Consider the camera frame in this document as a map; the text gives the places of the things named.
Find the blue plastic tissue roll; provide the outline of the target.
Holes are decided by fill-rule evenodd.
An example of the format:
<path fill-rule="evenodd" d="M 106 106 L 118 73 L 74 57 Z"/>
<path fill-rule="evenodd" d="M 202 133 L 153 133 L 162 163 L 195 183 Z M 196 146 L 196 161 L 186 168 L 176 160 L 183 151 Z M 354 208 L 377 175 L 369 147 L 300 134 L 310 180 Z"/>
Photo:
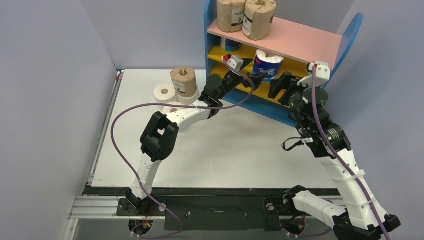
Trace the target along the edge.
<path fill-rule="evenodd" d="M 220 38 L 220 47 L 227 52 L 235 52 L 241 48 L 243 44 L 225 37 Z"/>

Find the brown roll cloud logo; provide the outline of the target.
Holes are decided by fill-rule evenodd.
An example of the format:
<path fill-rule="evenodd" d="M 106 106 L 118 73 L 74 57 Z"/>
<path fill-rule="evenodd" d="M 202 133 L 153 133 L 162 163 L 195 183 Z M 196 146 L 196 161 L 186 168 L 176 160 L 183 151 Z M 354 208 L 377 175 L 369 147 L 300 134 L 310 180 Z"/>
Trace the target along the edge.
<path fill-rule="evenodd" d="M 242 33 L 254 41 L 267 37 L 271 32 L 276 8 L 274 0 L 247 0 Z"/>

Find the brown roll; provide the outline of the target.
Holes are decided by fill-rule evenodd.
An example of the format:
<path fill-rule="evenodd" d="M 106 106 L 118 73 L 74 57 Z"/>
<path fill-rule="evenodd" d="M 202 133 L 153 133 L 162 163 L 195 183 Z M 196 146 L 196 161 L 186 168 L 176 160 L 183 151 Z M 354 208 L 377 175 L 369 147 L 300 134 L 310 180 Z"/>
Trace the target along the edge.
<path fill-rule="evenodd" d="M 226 33 L 243 28 L 246 0 L 217 0 L 217 26 Z"/>
<path fill-rule="evenodd" d="M 179 66 L 170 72 L 170 77 L 177 94 L 190 98 L 197 91 L 195 70 L 188 66 Z"/>

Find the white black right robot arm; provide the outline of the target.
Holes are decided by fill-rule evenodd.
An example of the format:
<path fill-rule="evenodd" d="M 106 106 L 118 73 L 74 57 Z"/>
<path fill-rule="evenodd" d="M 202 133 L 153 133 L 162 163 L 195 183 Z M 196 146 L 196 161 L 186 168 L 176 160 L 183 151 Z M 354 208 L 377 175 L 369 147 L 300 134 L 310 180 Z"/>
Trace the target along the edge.
<path fill-rule="evenodd" d="M 330 227 L 339 240 L 379 240 L 401 225 L 396 215 L 379 204 L 358 167 L 350 140 L 324 107 L 328 93 L 316 83 L 303 83 L 285 72 L 270 82 L 268 96 L 281 94 L 289 118 L 299 133 L 296 146 L 307 146 L 334 182 L 343 205 L 314 195 L 297 185 L 287 190 L 283 209 L 294 216 L 310 215 Z"/>

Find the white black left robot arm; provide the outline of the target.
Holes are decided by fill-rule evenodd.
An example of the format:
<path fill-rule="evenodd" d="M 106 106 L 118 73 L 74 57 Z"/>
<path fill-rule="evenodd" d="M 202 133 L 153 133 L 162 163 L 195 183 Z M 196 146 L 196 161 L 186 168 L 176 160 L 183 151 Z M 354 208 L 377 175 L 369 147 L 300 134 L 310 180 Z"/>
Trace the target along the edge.
<path fill-rule="evenodd" d="M 262 83 L 266 74 L 244 75 L 241 72 L 253 59 L 243 58 L 241 61 L 242 64 L 238 64 L 234 57 L 223 60 L 229 71 L 224 77 L 218 74 L 208 76 L 200 97 L 193 104 L 172 113 L 156 112 L 152 115 L 140 137 L 141 152 L 147 158 L 140 161 L 136 179 L 125 194 L 129 208 L 136 215 L 150 210 L 152 201 L 149 195 L 154 179 L 162 161 L 173 152 L 179 131 L 214 117 L 223 107 L 221 100 L 238 85 L 255 91 Z"/>

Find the colourful wooden shelf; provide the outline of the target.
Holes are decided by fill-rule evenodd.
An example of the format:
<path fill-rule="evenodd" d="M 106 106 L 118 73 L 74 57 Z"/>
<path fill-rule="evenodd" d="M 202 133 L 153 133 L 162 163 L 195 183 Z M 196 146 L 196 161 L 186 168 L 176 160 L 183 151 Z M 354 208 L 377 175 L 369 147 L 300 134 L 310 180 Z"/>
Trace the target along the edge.
<path fill-rule="evenodd" d="M 284 72 L 305 77 L 308 75 L 307 63 L 318 60 L 328 63 L 332 78 L 351 50 L 360 32 L 364 14 L 357 13 L 343 35 L 274 17 L 270 35 L 262 40 L 248 39 L 241 31 L 223 32 L 218 28 L 216 19 L 217 1 L 207 0 L 203 21 L 206 77 L 211 74 L 224 77 L 229 71 L 222 63 L 222 56 L 230 53 L 242 58 L 254 59 L 256 49 L 261 49 L 284 57 L 278 77 Z M 234 52 L 225 51 L 218 45 L 221 37 L 242 43 L 242 46 Z M 289 108 L 278 102 L 285 90 L 283 89 L 275 99 L 268 98 L 269 90 L 270 83 L 263 82 L 253 93 L 254 96 L 240 106 L 294 127 L 294 123 L 288 118 Z"/>

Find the white paper roll under stack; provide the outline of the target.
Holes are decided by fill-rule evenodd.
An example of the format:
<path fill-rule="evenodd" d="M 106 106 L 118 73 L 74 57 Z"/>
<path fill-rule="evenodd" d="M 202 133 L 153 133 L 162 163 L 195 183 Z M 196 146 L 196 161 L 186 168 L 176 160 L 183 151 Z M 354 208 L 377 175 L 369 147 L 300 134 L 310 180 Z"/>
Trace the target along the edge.
<path fill-rule="evenodd" d="M 197 101 L 200 97 L 200 94 L 199 94 L 199 89 L 197 88 L 193 96 L 184 97 L 184 96 L 181 96 L 179 92 L 176 93 L 176 96 L 179 103 L 181 103 L 182 105 L 188 106 L 188 105 L 192 105 L 195 101 Z"/>

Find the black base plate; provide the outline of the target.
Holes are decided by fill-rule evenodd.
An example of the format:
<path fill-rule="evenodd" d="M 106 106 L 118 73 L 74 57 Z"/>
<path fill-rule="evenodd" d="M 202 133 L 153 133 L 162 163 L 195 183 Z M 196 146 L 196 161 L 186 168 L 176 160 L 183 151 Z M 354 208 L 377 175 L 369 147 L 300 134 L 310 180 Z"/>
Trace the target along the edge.
<path fill-rule="evenodd" d="M 163 217 L 166 231 L 279 231 L 280 222 L 299 225 L 302 213 L 284 204 L 284 188 L 155 188 L 150 198 L 136 200 L 127 187 L 86 186 L 90 197 L 114 197 L 115 214 L 129 217 L 130 226 Z M 167 213 L 168 207 L 176 216 Z"/>

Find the aluminium rail frame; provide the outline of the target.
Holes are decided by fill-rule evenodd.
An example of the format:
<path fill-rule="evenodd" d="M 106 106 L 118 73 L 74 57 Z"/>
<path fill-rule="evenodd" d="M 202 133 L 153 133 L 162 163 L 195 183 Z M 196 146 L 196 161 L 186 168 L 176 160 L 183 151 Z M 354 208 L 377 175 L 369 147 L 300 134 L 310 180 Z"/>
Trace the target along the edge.
<path fill-rule="evenodd" d="M 87 186 L 127 188 L 134 175 L 110 138 L 113 118 L 123 110 L 155 100 L 154 88 L 171 81 L 169 70 L 127 69 L 120 73 Z M 285 152 L 281 143 L 297 131 L 242 107 L 221 111 L 178 135 L 176 148 L 161 165 L 155 188 L 289 189 L 296 185 L 337 205 L 343 200 L 325 169 L 306 146 Z M 132 240 L 131 219 L 116 216 L 112 196 L 78 196 L 65 239 Z M 283 230 L 183 230 L 176 240 L 285 240 Z"/>

